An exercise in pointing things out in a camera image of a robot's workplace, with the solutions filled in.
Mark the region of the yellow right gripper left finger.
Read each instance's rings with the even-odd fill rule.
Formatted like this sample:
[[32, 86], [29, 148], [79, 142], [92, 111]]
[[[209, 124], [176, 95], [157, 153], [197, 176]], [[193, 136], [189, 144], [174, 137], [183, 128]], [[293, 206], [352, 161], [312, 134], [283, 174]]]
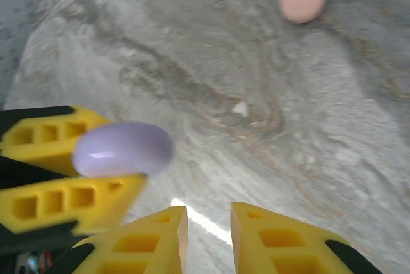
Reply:
[[172, 206], [81, 240], [48, 273], [184, 273], [188, 250], [185, 206]]

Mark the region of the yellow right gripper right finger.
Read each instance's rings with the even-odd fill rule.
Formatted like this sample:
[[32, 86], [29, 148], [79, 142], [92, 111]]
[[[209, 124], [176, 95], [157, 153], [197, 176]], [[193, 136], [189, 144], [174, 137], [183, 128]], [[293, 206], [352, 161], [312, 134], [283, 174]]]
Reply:
[[377, 268], [338, 234], [245, 202], [231, 204], [237, 273], [363, 273]]

